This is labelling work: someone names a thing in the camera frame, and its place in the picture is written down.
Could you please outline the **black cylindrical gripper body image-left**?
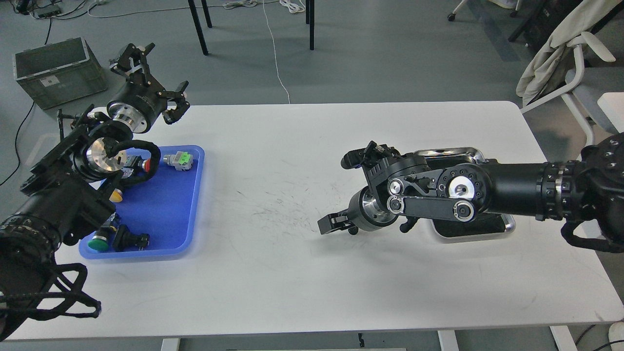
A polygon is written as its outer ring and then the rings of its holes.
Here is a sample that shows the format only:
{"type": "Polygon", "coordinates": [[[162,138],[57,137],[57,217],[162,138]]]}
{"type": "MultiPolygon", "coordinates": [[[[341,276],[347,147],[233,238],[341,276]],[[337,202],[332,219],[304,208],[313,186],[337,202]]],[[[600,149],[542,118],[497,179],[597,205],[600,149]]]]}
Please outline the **black cylindrical gripper body image-left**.
{"type": "Polygon", "coordinates": [[[126,124],[135,134],[147,133],[168,102],[158,93],[138,83],[127,81],[108,103],[110,118],[126,124]]]}

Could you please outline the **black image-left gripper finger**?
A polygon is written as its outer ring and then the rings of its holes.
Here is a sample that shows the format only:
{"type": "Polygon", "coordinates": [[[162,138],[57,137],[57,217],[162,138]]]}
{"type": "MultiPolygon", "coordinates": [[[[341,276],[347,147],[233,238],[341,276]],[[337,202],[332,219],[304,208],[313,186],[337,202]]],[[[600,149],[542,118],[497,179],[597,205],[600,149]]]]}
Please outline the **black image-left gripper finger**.
{"type": "Polygon", "coordinates": [[[125,78],[125,83],[120,88],[121,90],[129,86],[140,86],[148,89],[156,87],[147,63],[147,55],[154,47],[154,43],[150,43],[145,47],[129,43],[120,50],[116,58],[109,60],[110,71],[125,78]]]}
{"type": "Polygon", "coordinates": [[[183,117],[190,108],[190,103],[186,100],[185,90],[189,86],[187,80],[181,82],[174,91],[161,89],[157,92],[158,113],[163,117],[165,124],[172,125],[183,117]]]}

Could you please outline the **black cylindrical gripper body image-right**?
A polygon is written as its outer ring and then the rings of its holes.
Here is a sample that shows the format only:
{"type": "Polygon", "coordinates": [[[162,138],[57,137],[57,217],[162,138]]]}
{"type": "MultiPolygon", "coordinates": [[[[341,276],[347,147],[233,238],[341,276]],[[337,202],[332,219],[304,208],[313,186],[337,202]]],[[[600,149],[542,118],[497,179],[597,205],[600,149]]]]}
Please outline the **black cylindrical gripper body image-right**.
{"type": "Polygon", "coordinates": [[[349,202],[348,217],[352,225],[373,232],[397,221],[398,216],[384,211],[368,187],[354,194],[349,202]]]}

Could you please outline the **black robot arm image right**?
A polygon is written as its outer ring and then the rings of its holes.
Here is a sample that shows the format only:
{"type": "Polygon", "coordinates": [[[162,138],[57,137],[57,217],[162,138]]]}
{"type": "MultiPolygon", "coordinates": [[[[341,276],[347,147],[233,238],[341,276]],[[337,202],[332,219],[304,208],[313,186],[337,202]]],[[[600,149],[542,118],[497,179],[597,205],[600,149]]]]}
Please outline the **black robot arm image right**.
{"type": "Polygon", "coordinates": [[[577,248],[623,251],[623,134],[585,146],[580,160],[501,164],[472,147],[402,154],[372,141],[346,153],[344,169],[361,169],[367,185],[347,209],[318,221],[321,234],[357,234],[400,216],[407,233],[420,218],[467,224],[484,214],[564,220],[560,233],[577,248]]]}

